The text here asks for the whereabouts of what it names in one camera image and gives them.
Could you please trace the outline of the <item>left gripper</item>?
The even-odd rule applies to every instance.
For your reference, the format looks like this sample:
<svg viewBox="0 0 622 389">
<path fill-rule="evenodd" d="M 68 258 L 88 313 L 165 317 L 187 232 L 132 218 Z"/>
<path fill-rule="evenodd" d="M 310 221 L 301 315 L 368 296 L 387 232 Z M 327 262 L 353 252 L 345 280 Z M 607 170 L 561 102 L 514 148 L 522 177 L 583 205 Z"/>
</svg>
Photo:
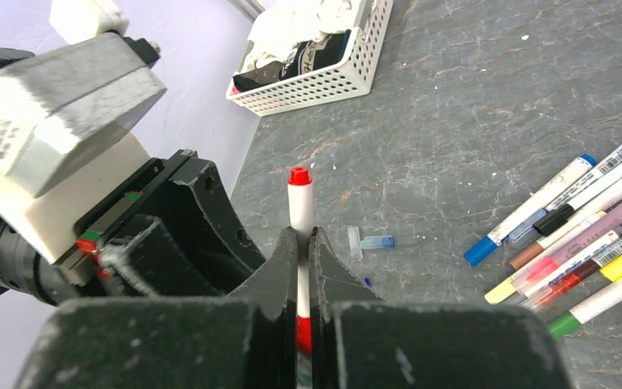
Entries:
<svg viewBox="0 0 622 389">
<path fill-rule="evenodd" d="M 188 150 L 150 159 L 73 233 L 51 264 L 0 217 L 0 295 L 16 291 L 51 306 L 79 297 L 218 297 L 265 261 L 215 163 Z"/>
</svg>

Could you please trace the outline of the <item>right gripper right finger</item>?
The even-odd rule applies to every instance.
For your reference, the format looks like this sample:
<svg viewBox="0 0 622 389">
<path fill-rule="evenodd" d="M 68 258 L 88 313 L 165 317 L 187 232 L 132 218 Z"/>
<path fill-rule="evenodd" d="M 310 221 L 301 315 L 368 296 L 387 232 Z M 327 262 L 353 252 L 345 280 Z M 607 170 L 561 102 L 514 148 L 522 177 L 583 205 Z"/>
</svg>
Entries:
<svg viewBox="0 0 622 389">
<path fill-rule="evenodd" d="M 384 301 L 309 243 L 316 388 L 569 388 L 554 339 L 514 306 Z"/>
</svg>

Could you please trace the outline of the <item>blue capped white marker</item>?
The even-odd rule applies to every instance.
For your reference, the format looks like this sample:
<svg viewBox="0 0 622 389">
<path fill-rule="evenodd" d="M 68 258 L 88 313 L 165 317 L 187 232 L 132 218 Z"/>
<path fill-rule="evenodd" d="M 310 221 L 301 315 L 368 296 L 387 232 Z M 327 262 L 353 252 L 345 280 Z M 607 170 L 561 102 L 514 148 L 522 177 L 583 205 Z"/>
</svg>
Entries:
<svg viewBox="0 0 622 389">
<path fill-rule="evenodd" d="M 595 165 L 596 160 L 588 154 L 583 154 L 573 159 L 495 228 L 480 238 L 477 243 L 463 254 L 463 258 L 472 267 L 477 266 L 501 246 L 510 233 L 523 221 L 539 209 L 545 208 L 553 199 L 568 189 Z"/>
</svg>

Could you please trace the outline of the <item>clear blue pen cap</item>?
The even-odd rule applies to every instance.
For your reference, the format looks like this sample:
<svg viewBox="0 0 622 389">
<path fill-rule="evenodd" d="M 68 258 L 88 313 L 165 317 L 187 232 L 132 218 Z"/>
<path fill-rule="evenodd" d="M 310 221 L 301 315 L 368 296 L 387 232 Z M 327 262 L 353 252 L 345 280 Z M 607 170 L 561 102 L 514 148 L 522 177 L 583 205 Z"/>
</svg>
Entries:
<svg viewBox="0 0 622 389">
<path fill-rule="evenodd" d="M 360 248 L 362 250 L 382 250 L 392 249 L 395 247 L 395 240 L 390 235 L 368 236 L 361 240 Z"/>
</svg>

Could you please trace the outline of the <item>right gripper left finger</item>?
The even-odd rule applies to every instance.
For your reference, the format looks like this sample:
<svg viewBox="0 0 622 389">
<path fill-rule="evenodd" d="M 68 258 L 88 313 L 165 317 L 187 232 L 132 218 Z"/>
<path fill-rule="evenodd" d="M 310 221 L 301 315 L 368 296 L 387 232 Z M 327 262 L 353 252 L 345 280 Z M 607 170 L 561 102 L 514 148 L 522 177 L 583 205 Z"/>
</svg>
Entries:
<svg viewBox="0 0 622 389">
<path fill-rule="evenodd" d="M 67 301 L 42 327 L 18 388 L 293 388 L 298 245 L 227 297 Z"/>
</svg>

